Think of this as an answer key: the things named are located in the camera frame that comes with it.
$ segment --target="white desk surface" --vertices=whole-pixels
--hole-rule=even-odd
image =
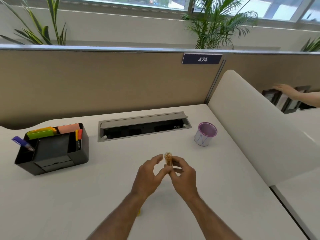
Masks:
[[[97,142],[98,121],[184,111],[192,129]],[[198,124],[218,135],[207,147],[193,139]],[[14,164],[10,139],[31,129],[83,123],[86,164],[33,176]],[[207,204],[243,239],[305,239],[262,178],[205,104],[57,119],[22,130],[0,127],[0,235],[10,240],[78,240],[87,236],[130,192],[137,170],[152,156],[172,152],[195,168]],[[154,172],[163,167],[156,165]],[[166,176],[142,206],[129,239],[204,239],[187,205]]]
[[[320,145],[320,108],[289,113],[287,118]],[[320,167],[276,185],[311,239],[320,239]]]

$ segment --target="black desk organizer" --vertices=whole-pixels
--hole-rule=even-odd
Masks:
[[[89,138],[82,123],[81,148],[77,150],[76,133],[70,132],[54,136],[42,137],[29,140],[27,134],[24,136],[34,152],[21,146],[15,160],[15,164],[33,175],[48,173],[51,171],[68,168],[74,165],[86,163],[89,160]]]

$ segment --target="green sticky note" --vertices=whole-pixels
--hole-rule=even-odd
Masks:
[[[52,130],[46,130],[46,131],[41,131],[36,133],[32,133],[32,131],[28,131],[26,134],[30,140],[55,135]]]

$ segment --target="purple pen holder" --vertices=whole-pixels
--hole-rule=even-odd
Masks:
[[[209,145],[212,137],[218,133],[217,128],[209,122],[201,122],[198,126],[198,131],[194,136],[194,141],[199,146],[205,147]]]

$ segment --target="forearm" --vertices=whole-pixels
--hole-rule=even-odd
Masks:
[[[186,203],[194,214],[206,240],[240,239],[200,197],[194,197]]]
[[[137,194],[128,194],[87,240],[127,239],[144,201],[145,199]]]
[[[314,107],[320,107],[320,92],[299,92],[298,94],[292,96],[291,99],[302,101],[303,103]]]

